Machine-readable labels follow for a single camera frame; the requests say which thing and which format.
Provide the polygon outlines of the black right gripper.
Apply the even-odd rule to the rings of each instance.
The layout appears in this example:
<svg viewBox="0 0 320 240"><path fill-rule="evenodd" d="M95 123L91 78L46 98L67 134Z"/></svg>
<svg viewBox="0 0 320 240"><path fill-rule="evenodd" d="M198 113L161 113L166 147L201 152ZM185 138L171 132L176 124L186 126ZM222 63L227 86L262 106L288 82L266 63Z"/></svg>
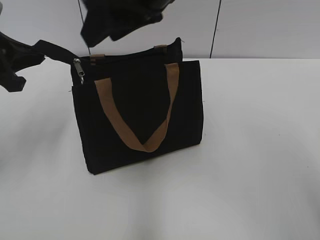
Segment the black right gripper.
<svg viewBox="0 0 320 240"><path fill-rule="evenodd" d="M81 36L87 47L93 48L110 35L112 41L118 41L132 32L163 20L162 12L175 0L83 0L87 9ZM112 27L111 12L129 12L144 18L140 23L114 30Z"/></svg>

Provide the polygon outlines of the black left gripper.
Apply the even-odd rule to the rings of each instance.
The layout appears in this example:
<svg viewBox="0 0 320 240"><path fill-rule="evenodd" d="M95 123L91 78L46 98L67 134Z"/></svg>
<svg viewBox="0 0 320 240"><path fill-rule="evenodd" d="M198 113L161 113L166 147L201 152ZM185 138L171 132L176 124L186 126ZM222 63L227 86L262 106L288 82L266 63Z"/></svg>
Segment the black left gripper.
<svg viewBox="0 0 320 240"><path fill-rule="evenodd" d="M0 85L9 93L21 92L26 84L26 79L17 76L16 72L40 65L45 60L44 54L23 46L22 42L0 33Z"/></svg>

